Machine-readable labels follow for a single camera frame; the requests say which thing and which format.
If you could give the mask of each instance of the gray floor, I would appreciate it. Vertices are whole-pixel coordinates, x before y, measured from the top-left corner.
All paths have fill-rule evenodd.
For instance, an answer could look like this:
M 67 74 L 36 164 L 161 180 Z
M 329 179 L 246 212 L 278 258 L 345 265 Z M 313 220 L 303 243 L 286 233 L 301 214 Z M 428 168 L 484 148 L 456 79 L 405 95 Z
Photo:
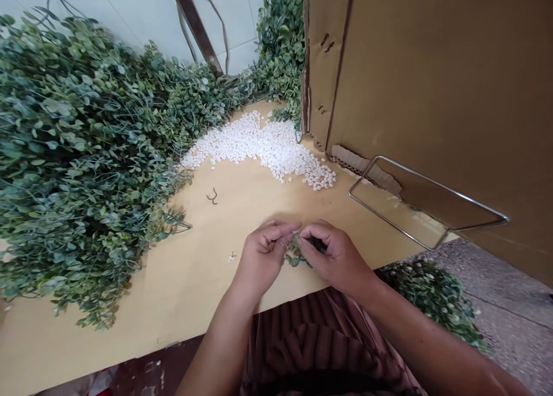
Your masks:
M 464 239 L 416 257 L 461 279 L 494 348 L 488 356 L 534 394 L 553 395 L 553 290 Z

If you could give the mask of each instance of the table surface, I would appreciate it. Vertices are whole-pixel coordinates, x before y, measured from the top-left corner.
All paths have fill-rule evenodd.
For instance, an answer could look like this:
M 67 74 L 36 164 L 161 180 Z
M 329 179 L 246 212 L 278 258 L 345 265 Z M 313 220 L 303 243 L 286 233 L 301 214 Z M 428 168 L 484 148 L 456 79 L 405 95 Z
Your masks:
M 245 110 L 265 117 L 275 104 L 259 102 Z M 313 142 L 302 142 L 318 157 Z M 203 334 L 234 276 L 247 234 L 263 221 L 277 217 L 304 224 L 323 218 L 344 229 L 372 268 L 398 261 L 422 250 L 348 196 L 356 176 L 333 163 L 334 188 L 313 191 L 293 176 L 282 184 L 259 159 L 235 164 L 205 161 L 191 186 L 172 202 L 183 207 L 192 230 L 173 235 L 152 248 L 145 267 L 132 278 L 115 325 L 108 331 L 81 329 L 77 306 L 53 317 L 49 297 L 18 299 L 0 318 L 0 394 L 28 395 L 149 354 L 175 342 Z M 411 210 L 388 192 L 365 182 L 356 190 L 362 198 L 395 223 L 432 242 L 440 230 L 430 218 Z M 206 199 L 215 187 L 217 205 Z M 284 264 L 275 284 L 262 298 L 258 311 L 273 308 L 327 285 L 307 265 Z

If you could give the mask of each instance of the pile of white beads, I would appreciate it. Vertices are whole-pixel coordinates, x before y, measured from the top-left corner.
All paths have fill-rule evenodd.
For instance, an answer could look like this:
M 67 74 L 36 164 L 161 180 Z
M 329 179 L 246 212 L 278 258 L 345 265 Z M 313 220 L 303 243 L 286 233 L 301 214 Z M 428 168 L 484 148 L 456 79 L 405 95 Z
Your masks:
M 296 142 L 296 131 L 291 121 L 267 122 L 257 111 L 247 112 L 238 120 L 229 122 L 220 130 L 211 129 L 196 141 L 181 164 L 194 169 L 208 157 L 215 169 L 222 160 L 238 164 L 246 158 L 261 159 L 261 165 L 272 171 L 274 178 L 285 182 L 287 174 L 304 176 L 302 182 L 319 191 L 333 186 L 336 173 L 322 165 L 306 147 Z

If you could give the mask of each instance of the cardboard box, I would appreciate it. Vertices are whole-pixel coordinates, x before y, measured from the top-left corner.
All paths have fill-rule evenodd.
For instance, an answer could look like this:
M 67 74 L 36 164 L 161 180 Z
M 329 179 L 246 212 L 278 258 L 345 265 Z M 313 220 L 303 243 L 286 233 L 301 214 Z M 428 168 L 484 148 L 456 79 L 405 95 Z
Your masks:
M 462 235 L 553 286 L 553 0 L 305 0 L 305 24 L 302 125 L 319 147 L 387 156 L 504 213 Z M 379 165 L 451 228 L 495 219 Z

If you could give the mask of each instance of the person's left hand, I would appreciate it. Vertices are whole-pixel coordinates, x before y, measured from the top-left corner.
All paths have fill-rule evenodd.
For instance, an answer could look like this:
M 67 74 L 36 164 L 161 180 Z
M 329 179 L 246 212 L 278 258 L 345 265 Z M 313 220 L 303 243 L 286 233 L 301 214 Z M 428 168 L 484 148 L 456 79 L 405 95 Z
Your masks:
M 255 305 L 281 271 L 284 254 L 300 222 L 270 220 L 246 237 L 232 284 Z

